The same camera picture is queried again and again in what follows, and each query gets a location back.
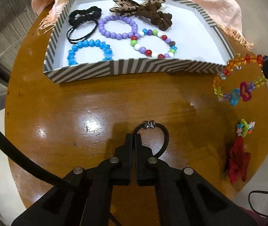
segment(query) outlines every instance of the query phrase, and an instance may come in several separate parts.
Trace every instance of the blue beaded bracelet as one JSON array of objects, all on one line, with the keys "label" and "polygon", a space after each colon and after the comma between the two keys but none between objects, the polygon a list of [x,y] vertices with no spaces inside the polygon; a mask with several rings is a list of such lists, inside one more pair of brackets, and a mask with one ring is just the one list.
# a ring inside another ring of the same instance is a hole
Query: blue beaded bracelet
[{"label": "blue beaded bracelet", "polygon": [[112,59],[112,50],[110,49],[110,45],[106,44],[104,41],[100,41],[99,39],[97,40],[84,40],[84,41],[79,41],[76,45],[72,45],[71,46],[71,50],[68,51],[68,56],[67,56],[67,60],[68,60],[68,65],[76,65],[78,64],[78,62],[75,61],[74,56],[76,51],[79,48],[83,48],[83,47],[99,47],[100,49],[102,49],[104,51],[104,59],[103,61],[107,61],[107,60],[111,60]]}]

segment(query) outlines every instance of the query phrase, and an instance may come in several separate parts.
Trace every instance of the wooden table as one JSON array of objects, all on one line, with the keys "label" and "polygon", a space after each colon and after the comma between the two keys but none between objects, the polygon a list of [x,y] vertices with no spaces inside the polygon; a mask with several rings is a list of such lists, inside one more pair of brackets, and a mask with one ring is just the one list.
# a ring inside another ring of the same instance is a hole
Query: wooden table
[{"label": "wooden table", "polygon": [[[144,120],[155,120],[170,133],[163,160],[172,167],[194,168],[234,198],[245,183],[232,186],[224,165],[241,118],[256,121],[253,133],[244,139],[251,153],[247,180],[268,154],[267,86],[254,91],[251,101],[231,107],[213,94],[212,74],[140,73],[56,85],[43,74],[50,32],[37,30],[47,11],[28,32],[12,70],[5,108],[7,138],[32,161],[63,177],[77,166],[97,166],[123,145],[126,133]],[[246,53],[228,39],[236,53]],[[230,92],[242,80],[259,75],[256,64],[247,65],[223,82],[223,89]],[[160,148],[163,133],[158,129],[141,134],[153,152]],[[26,207],[51,188],[12,161],[10,167]],[[111,212],[122,225],[159,225],[155,201],[153,187],[114,187]]]}]

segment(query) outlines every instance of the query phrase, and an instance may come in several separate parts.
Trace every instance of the brown scrunchie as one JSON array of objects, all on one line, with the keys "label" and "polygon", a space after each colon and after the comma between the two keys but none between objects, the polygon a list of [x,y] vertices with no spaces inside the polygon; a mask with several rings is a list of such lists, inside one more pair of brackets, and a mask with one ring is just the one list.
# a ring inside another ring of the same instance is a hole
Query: brown scrunchie
[{"label": "brown scrunchie", "polygon": [[152,25],[157,25],[160,30],[165,31],[172,25],[172,15],[170,13],[162,13],[157,10],[161,7],[161,3],[148,3],[137,8],[136,14],[151,20]]}]

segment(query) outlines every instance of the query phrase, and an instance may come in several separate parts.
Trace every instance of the orange beaded bracelet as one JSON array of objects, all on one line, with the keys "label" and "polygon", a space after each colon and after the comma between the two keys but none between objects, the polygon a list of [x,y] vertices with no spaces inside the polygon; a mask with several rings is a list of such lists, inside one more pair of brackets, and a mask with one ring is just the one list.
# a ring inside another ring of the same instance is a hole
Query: orange beaded bracelet
[{"label": "orange beaded bracelet", "polygon": [[237,54],[233,59],[227,62],[226,67],[213,79],[213,89],[214,93],[218,95],[219,101],[227,100],[230,102],[231,106],[236,106],[240,97],[243,101],[249,101],[252,98],[251,92],[265,84],[267,79],[264,76],[260,76],[256,81],[247,84],[245,81],[241,82],[240,88],[233,89],[231,93],[223,93],[221,90],[221,81],[226,80],[227,76],[230,76],[231,73],[236,72],[241,69],[241,65],[246,63],[258,63],[262,68],[263,65],[263,56],[261,54],[255,55],[254,53],[249,56],[246,54],[245,57],[242,57],[240,54]]}]

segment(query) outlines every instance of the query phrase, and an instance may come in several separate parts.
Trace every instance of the silver screw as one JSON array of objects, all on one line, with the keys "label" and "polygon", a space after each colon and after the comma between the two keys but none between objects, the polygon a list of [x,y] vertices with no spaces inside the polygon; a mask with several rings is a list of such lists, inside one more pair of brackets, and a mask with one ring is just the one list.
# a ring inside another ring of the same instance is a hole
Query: silver screw
[{"label": "silver screw", "polygon": [[118,157],[115,157],[115,156],[113,156],[113,157],[111,157],[110,158],[110,160],[109,160],[111,163],[117,163],[117,162],[119,162],[119,158]]},{"label": "silver screw", "polygon": [[151,164],[154,164],[154,163],[157,162],[157,159],[156,159],[155,157],[150,157],[150,158],[148,159],[148,162],[151,163]]},{"label": "silver screw", "polygon": [[76,167],[76,168],[74,168],[73,172],[74,172],[75,174],[81,174],[81,173],[83,172],[83,168],[81,168],[81,167]]},{"label": "silver screw", "polygon": [[192,175],[194,173],[194,170],[190,167],[184,168],[184,173],[187,175]]}]

